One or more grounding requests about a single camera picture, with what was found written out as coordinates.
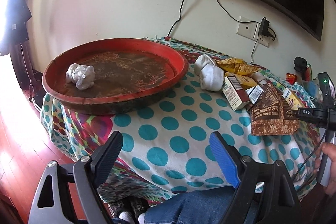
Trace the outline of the person's right hand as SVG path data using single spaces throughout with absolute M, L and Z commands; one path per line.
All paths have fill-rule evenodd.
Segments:
M 321 154 L 323 153 L 326 155 L 330 160 L 331 164 L 329 167 L 329 180 L 327 186 L 324 186 L 323 189 L 325 191 L 325 194 L 328 196 L 332 197 L 335 194 L 336 191 L 336 185 L 335 185 L 335 180 L 336 180 L 336 166 L 335 166 L 335 155 L 336 155 L 336 148 L 335 144 L 333 143 L 322 143 L 321 147 L 317 150 L 316 158 L 314 161 L 314 173 L 318 173 L 319 167 L 321 165 L 321 159 L 319 158 Z

